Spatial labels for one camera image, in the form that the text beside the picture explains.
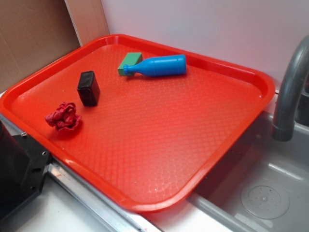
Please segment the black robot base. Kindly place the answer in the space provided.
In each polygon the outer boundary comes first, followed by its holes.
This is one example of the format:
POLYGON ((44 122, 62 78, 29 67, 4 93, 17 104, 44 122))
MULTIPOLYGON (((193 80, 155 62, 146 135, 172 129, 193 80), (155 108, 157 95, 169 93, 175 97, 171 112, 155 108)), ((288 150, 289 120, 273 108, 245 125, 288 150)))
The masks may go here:
POLYGON ((50 152, 29 135, 11 135, 0 124, 0 220, 4 221, 42 192, 50 152))

